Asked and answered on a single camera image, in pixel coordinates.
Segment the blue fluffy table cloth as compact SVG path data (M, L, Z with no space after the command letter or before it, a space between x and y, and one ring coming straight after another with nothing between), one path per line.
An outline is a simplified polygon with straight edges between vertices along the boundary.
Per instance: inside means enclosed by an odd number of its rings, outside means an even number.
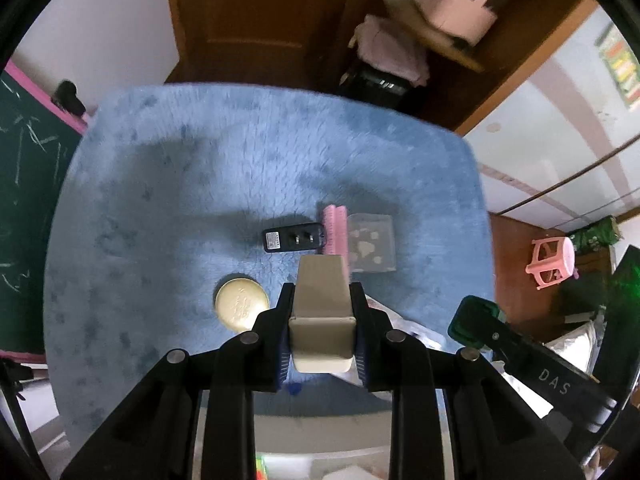
M370 297L443 333L465 296L495 295L491 234L469 144L412 117L324 94L233 84L131 89L102 103L64 180L44 271L58 412L80 448L171 349L212 350L237 276L271 299L298 255L262 232L325 206L393 221L396 268Z

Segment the clear plastic box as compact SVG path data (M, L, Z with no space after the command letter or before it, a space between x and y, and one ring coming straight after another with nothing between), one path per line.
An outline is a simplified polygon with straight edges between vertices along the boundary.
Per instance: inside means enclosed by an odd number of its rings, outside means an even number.
M348 262L352 273L396 270L393 219L388 214L350 214L347 217Z

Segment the round gold tin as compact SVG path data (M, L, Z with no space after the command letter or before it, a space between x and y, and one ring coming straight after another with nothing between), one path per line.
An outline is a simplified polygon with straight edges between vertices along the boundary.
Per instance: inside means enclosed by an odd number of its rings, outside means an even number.
M254 280L232 278L218 288L214 308L223 326L243 333L253 328L258 315L270 308L270 302L262 286Z

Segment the wall poster chart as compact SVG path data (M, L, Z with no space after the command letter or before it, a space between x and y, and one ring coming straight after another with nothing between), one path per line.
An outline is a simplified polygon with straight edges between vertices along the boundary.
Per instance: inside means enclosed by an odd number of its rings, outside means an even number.
M609 24L596 46L628 110L639 107L639 61L620 30Z

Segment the folded pink cloth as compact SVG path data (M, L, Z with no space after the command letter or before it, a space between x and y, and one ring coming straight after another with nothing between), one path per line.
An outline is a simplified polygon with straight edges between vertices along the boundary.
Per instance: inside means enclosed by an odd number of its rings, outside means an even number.
M430 78L426 47L390 18L367 14L350 42L360 61L380 72L425 87Z

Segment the brown wooden door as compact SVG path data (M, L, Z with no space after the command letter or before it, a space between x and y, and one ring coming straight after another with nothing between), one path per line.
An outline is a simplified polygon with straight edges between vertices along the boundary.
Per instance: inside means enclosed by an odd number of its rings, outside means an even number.
M168 0L171 82L317 87L347 0Z

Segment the green chalkboard pink frame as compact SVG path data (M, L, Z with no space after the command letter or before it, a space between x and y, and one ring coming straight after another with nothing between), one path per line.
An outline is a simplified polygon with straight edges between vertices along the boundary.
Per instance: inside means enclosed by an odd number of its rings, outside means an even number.
M52 218L87 126L13 62L1 72L1 352L44 360L43 282Z

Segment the beige rectangular box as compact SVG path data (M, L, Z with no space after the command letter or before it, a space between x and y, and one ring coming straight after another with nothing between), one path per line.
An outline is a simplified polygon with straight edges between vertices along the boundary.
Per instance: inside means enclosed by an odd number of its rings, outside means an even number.
M299 373L342 374L352 367L356 318L342 257L300 258L288 330Z

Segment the clear box blue label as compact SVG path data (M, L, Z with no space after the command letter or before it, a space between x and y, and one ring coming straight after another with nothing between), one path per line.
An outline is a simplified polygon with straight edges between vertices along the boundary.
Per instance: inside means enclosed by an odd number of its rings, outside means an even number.
M446 346L446 338L442 334L436 333L434 330L430 330L417 322L403 318L400 314L370 296L366 296L366 299L370 308L382 311L387 315L394 330L402 330L419 339L426 348L442 350Z

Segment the pink plastic stool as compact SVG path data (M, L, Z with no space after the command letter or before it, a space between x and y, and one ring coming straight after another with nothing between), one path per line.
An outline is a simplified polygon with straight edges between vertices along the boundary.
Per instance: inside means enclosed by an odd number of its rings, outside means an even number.
M567 236L532 240L533 253L525 273L537 284L538 290L559 285L576 276L575 247Z

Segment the wooden corner shelf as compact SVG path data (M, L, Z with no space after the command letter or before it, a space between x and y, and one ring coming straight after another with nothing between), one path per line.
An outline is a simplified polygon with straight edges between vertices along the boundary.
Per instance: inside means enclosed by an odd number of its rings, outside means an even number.
M419 44L475 73L484 70L480 62L458 49L451 37L428 24L413 0L382 1L390 18L416 38Z

